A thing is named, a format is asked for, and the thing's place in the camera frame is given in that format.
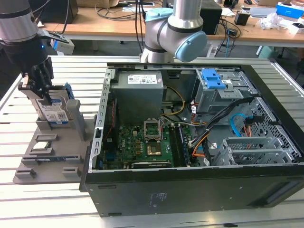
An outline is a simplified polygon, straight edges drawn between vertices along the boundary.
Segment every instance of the plastic bag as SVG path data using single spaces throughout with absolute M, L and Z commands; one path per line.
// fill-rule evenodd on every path
M 267 18 L 261 18 L 258 23 L 262 30 L 273 28 L 279 29 L 278 24 L 281 20 L 283 20 L 282 17 L 278 16 L 276 13 L 271 13 L 267 16 Z

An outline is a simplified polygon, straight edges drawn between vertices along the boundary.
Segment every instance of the power supply label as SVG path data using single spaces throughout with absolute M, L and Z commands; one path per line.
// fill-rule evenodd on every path
M 129 75 L 128 84 L 157 84 L 156 75 Z
M 38 102 L 44 116 L 51 124 L 67 124 L 68 118 L 66 112 L 61 108 L 60 99 L 52 99 L 52 105 L 42 105 Z

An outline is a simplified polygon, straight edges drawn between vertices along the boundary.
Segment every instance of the metal slotted table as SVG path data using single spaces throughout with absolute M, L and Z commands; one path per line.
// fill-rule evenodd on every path
M 106 62 L 138 62 L 136 57 L 53 56 L 53 84 L 69 82 L 80 111 L 93 118 L 98 110 Z M 263 59 L 199 58 L 196 63 L 251 65 L 304 130 L 304 91 L 277 64 Z M 21 157 L 36 129 L 37 114 L 16 87 L 19 76 L 0 102 L 0 227 L 167 228 L 303 227 L 304 190 L 268 209 L 227 210 L 201 213 L 100 218 L 88 193 L 79 184 L 16 185 L 12 182 Z

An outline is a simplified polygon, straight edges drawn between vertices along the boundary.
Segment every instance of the yellow wire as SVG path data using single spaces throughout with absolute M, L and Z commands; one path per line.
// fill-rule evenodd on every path
M 171 90 L 173 90 L 174 92 L 176 92 L 176 94 L 181 98 L 181 100 L 182 100 L 182 107 L 181 107 L 181 109 L 180 109 L 179 111 L 177 111 L 177 112 L 174 112 L 174 113 L 163 113 L 162 115 L 176 115 L 176 114 L 181 113 L 181 112 L 184 110 L 184 108 L 185 108 L 185 101 L 184 101 L 184 98 L 183 98 L 183 97 L 180 95 L 180 93 L 177 92 L 174 88 L 172 88 L 172 87 L 170 87 L 170 86 L 167 86 L 167 88 L 170 88 Z

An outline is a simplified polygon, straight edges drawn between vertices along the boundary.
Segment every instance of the blue box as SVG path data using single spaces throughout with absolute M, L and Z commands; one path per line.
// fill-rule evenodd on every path
M 278 15 L 287 16 L 290 18 L 299 19 L 304 14 L 303 7 L 283 4 L 282 2 L 279 2 L 276 8 L 277 8 L 276 13 Z

